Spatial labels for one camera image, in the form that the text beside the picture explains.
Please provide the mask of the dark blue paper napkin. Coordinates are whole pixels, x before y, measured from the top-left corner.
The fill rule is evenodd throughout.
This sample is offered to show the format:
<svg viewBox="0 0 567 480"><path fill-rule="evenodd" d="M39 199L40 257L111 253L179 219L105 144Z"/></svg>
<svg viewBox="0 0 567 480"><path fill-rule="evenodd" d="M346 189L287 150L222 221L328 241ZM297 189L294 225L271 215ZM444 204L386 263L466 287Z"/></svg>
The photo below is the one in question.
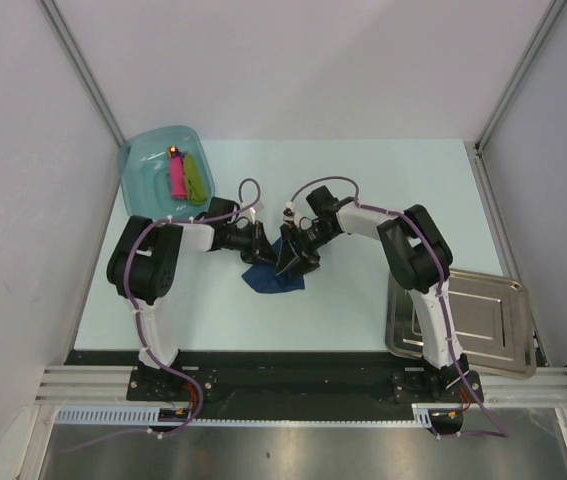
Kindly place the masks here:
<svg viewBox="0 0 567 480"><path fill-rule="evenodd" d="M275 264L262 255L248 257L250 267L242 274L243 281L260 294L282 294L305 289L304 277L292 278L288 272L276 275Z"/></svg>

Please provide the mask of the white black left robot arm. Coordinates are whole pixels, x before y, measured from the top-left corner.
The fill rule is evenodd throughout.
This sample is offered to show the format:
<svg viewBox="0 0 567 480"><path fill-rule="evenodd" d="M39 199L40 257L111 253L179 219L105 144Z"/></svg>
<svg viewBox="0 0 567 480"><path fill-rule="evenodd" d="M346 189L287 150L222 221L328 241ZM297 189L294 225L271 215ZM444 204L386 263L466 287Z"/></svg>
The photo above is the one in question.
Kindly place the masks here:
<svg viewBox="0 0 567 480"><path fill-rule="evenodd" d="M179 347L167 328L159 327L153 308L174 282L177 262L186 251L239 253L249 265L273 265L277 257L257 219L262 202L250 204L214 197L195 217L160 220L133 215L110 257L107 280L126 299L139 339L142 380L160 398L177 397L186 382L178 366Z"/></svg>

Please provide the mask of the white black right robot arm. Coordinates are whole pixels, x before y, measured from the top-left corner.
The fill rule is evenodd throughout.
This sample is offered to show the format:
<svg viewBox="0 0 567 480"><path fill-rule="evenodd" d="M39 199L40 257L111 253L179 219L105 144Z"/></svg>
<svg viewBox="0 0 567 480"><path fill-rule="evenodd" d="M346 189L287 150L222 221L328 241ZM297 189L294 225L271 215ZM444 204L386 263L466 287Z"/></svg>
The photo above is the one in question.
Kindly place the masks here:
<svg viewBox="0 0 567 480"><path fill-rule="evenodd" d="M393 211L366 205L355 197L337 199L321 186L306 201L308 219L289 200L283 210L277 276L300 278L320 266L319 249L342 234L381 243L393 280L409 295L423 338L423 385L436 401L447 401L459 389L467 362L452 321L449 303L453 255L428 210L414 205Z"/></svg>

